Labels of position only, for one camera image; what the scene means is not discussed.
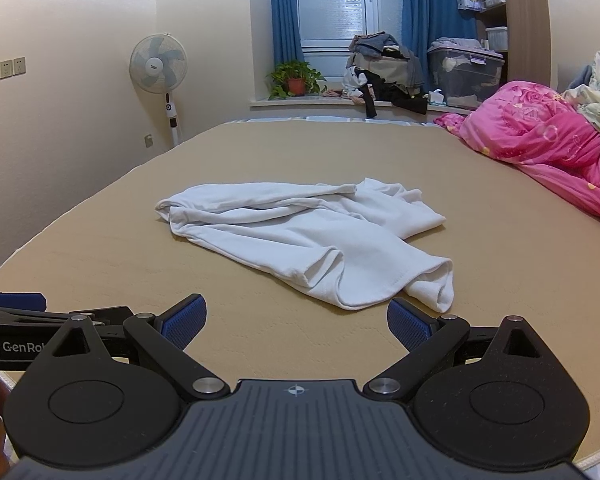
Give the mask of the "clear plastic storage bin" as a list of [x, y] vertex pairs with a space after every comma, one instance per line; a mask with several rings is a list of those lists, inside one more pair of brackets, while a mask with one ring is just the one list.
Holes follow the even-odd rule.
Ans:
[[427, 54], [434, 88], [447, 106], [475, 110], [500, 88], [504, 56], [477, 39], [441, 37]]

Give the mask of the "potted green plant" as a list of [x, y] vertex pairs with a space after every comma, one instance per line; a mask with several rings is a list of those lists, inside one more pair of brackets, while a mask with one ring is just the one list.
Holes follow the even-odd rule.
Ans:
[[308, 62], [292, 60], [279, 63], [272, 73], [270, 81], [270, 100], [284, 100], [293, 96], [316, 96], [324, 92], [326, 80], [319, 70]]

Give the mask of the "beige mattress pad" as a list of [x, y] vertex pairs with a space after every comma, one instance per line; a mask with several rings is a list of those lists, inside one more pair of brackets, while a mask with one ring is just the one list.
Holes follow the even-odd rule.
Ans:
[[405, 356], [391, 299], [529, 322], [582, 390], [600, 461], [600, 219], [436, 126], [248, 120], [72, 208], [0, 266], [50, 310], [158, 313], [196, 292], [187, 353], [226, 382], [367, 382]]

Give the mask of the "wall socket plates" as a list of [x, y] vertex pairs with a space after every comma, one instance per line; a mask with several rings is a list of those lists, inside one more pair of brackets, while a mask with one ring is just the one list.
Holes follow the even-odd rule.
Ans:
[[27, 71], [26, 58], [13, 58], [0, 62], [0, 80], [13, 76], [24, 75]]

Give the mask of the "white long-sleeve shirt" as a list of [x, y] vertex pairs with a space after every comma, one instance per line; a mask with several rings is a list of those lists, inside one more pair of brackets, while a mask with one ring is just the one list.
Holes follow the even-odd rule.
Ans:
[[445, 222], [418, 188], [360, 183], [201, 184], [160, 200], [171, 232], [343, 310], [399, 292], [439, 313], [454, 301], [453, 263], [408, 244]]

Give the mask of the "pile of dark clothes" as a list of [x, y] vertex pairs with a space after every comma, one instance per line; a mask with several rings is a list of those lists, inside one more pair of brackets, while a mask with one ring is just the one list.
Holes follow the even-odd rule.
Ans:
[[377, 117], [376, 102], [426, 115], [428, 98], [419, 58], [388, 32], [356, 35], [349, 44], [342, 94], [361, 103], [367, 118]]

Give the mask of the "blue curtain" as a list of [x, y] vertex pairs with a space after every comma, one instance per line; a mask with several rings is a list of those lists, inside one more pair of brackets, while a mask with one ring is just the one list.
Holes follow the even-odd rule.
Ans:
[[440, 37], [477, 39], [475, 14], [457, 9], [456, 0], [403, 0], [402, 39], [422, 66], [424, 88], [432, 88], [427, 51]]
[[271, 0], [274, 64], [303, 61], [298, 0]]

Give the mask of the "blue curtain left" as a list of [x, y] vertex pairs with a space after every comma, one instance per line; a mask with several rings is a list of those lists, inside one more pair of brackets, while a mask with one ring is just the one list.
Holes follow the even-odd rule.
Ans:
[[303, 61], [298, 0], [271, 0], [274, 64]]

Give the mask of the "blue curtain right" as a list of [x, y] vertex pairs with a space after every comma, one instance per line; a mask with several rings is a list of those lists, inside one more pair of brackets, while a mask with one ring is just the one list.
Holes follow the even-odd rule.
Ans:
[[424, 88], [432, 88], [427, 51], [440, 37], [477, 39], [475, 14], [457, 9], [456, 0], [403, 0], [402, 39], [422, 66]]

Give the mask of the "wooden shelf unit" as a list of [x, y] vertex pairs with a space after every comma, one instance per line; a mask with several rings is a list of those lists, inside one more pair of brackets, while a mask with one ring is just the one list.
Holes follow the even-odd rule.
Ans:
[[486, 30], [507, 27], [506, 72], [502, 81], [528, 80], [552, 85], [552, 40], [548, 0], [505, 0], [475, 13], [478, 35]]

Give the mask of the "white standing fan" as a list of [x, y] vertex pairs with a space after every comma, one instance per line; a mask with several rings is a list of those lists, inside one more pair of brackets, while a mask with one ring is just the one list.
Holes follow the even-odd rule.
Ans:
[[187, 72], [185, 49], [169, 34], [143, 38], [130, 56], [129, 73], [133, 84], [148, 93], [164, 97], [173, 146], [181, 143], [180, 122], [173, 92], [183, 82]]

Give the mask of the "pink quilt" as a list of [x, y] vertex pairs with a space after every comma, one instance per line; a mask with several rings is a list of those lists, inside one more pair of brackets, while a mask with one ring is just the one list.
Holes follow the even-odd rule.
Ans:
[[434, 122], [600, 217], [600, 133], [555, 90], [509, 81], [469, 115], [448, 113]]

